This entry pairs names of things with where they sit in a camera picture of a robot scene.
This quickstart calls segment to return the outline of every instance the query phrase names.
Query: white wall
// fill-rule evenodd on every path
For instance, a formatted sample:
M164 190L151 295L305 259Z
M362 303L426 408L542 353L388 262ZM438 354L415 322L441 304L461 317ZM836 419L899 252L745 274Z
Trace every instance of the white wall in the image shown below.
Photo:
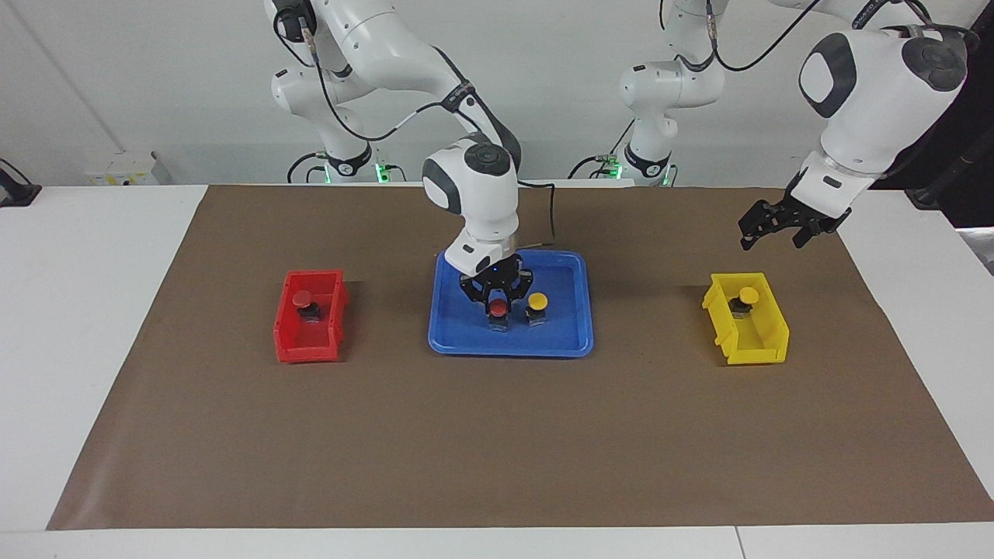
M933 19L968 25L986 0L925 0ZM261 0L0 0L0 156L37 182L80 184L87 151L155 150L178 182L281 182L320 148L306 121L276 107L272 73L292 61ZM654 0L398 0L420 36L474 81L525 148L523 176L561 177L606 151L630 114L624 69L672 58ZM735 0L725 58L754 58L796 17ZM682 183L782 185L823 127L797 90L810 48L844 22L812 14L763 64L728 78L705 109L675 111ZM376 92L350 104L386 130L423 93ZM411 175L461 132L424 113L383 148Z

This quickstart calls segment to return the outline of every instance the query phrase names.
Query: white table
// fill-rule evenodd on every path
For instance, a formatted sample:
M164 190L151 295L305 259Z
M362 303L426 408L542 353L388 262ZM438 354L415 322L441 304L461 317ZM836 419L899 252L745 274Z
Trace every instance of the white table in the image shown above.
M0 210L0 557L994 557L994 523L44 532L205 191L49 188ZM994 493L994 278L902 193L854 210L842 238Z

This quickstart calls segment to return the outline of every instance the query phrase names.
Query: red container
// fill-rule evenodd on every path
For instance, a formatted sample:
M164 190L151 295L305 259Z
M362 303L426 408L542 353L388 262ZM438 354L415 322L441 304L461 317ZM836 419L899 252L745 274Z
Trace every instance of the red container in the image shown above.
M301 316L298 303L307 299L302 291L320 308L316 321ZM290 272L283 284L276 324L272 328L276 340L276 358L281 363L319 363L338 361L338 346L345 338L342 319L349 293L341 270Z

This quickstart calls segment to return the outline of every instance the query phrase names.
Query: red button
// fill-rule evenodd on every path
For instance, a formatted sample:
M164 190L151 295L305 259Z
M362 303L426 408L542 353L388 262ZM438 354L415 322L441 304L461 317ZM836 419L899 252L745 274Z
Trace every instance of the red button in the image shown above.
M502 318L507 315L507 301L504 299L494 299L490 301L490 315Z
M307 308L314 301L314 296L310 291L298 291L293 294L293 306L297 308Z

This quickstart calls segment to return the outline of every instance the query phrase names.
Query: blue tray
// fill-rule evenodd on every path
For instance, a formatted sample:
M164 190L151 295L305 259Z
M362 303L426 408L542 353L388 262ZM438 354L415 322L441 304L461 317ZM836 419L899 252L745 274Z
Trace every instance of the blue tray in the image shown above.
M444 355L553 357L577 359L593 350L593 322L586 263L565 251L519 251L525 268L535 273L536 291L549 297L547 321L529 326L526 301L511 310L506 332L490 329L483 305L470 302L459 288L459 272L438 255L428 343Z

